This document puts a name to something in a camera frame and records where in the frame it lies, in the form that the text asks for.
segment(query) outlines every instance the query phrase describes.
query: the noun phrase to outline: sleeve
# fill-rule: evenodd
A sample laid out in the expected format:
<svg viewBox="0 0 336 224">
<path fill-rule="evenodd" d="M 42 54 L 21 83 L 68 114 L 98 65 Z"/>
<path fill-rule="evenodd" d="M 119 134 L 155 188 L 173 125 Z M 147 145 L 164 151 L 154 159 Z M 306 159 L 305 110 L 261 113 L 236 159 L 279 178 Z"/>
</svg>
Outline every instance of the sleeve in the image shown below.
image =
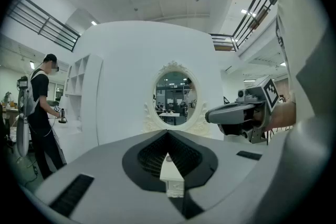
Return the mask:
<svg viewBox="0 0 336 224">
<path fill-rule="evenodd" d="M 49 79 L 46 75 L 40 74 L 36 77 L 38 85 L 38 96 L 48 96 Z"/>
</svg>

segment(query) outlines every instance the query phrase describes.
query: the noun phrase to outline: black pants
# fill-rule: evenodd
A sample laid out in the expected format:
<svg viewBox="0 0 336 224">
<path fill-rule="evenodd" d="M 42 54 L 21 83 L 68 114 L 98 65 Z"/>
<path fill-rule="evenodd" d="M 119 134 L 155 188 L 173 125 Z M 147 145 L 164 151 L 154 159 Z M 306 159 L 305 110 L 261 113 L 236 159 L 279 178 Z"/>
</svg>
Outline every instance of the black pants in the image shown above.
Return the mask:
<svg viewBox="0 0 336 224">
<path fill-rule="evenodd" d="M 52 163 L 57 170 L 61 169 L 64 166 L 58 151 L 53 131 L 51 131 L 47 136 L 44 136 L 50 131 L 51 127 L 48 129 L 29 129 L 33 148 L 35 151 L 35 159 L 37 161 L 38 167 L 40 168 L 42 177 L 46 179 L 52 174 L 52 172 L 49 169 L 44 152 L 47 153 L 48 156 L 51 158 Z"/>
</svg>

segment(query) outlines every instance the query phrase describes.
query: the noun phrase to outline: backpack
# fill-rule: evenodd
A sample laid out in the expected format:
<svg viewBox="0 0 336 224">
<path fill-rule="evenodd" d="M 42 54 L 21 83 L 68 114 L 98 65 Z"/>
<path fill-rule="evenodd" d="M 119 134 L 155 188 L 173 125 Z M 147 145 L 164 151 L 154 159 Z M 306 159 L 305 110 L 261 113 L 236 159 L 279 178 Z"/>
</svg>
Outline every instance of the backpack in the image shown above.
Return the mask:
<svg viewBox="0 0 336 224">
<path fill-rule="evenodd" d="M 35 107 L 36 107 L 38 101 L 40 100 L 40 97 L 39 97 L 39 98 L 37 98 L 36 101 L 34 101 L 33 86 L 31 84 L 31 81 L 33 79 L 35 79 L 40 74 L 44 74 L 45 76 L 47 75 L 47 74 L 45 74 L 45 72 L 43 70 L 41 70 L 41 71 L 38 71 L 33 77 L 32 77 L 33 74 L 31 74 L 30 78 L 28 80 L 28 88 L 27 88 L 27 91 L 26 91 L 26 93 L 27 93 L 27 95 L 26 95 L 26 97 L 27 97 L 26 102 L 27 103 L 26 103 L 26 107 L 25 107 L 26 111 L 24 113 L 26 116 L 29 116 L 29 115 L 31 115 L 31 114 L 34 113 Z"/>
</svg>

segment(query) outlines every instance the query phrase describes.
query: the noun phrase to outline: black metal railing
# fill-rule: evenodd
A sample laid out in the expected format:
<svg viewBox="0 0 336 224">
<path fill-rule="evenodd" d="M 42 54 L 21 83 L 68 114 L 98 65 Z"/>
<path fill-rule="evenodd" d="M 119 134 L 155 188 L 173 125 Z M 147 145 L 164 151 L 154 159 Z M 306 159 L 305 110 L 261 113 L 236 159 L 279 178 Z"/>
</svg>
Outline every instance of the black metal railing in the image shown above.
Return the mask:
<svg viewBox="0 0 336 224">
<path fill-rule="evenodd" d="M 73 51 L 80 34 L 31 0 L 13 0 L 7 16 L 52 42 Z"/>
<path fill-rule="evenodd" d="M 232 35 L 210 34 L 215 50 L 237 51 L 239 47 L 253 34 L 265 19 L 272 5 L 277 0 L 252 0 L 246 14 Z"/>
</svg>

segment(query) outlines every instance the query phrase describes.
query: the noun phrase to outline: black t-shirt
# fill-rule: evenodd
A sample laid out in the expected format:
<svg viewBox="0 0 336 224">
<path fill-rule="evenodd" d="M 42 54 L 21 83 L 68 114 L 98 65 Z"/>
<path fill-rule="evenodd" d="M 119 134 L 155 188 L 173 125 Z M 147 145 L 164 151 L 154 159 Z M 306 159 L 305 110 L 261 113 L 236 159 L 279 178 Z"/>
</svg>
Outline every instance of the black t-shirt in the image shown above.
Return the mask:
<svg viewBox="0 0 336 224">
<path fill-rule="evenodd" d="M 36 69 L 32 77 L 42 69 Z M 48 96 L 48 85 L 49 85 L 49 79 L 44 74 L 37 75 L 32 80 L 32 87 L 33 87 L 33 97 L 34 101 L 36 101 L 41 95 Z M 33 114 L 28 116 L 28 122 L 30 127 L 33 130 L 42 130 L 42 129 L 50 129 L 50 124 L 48 120 L 48 114 L 47 112 L 41 108 L 40 102 L 37 103 L 35 107 L 35 111 Z"/>
</svg>

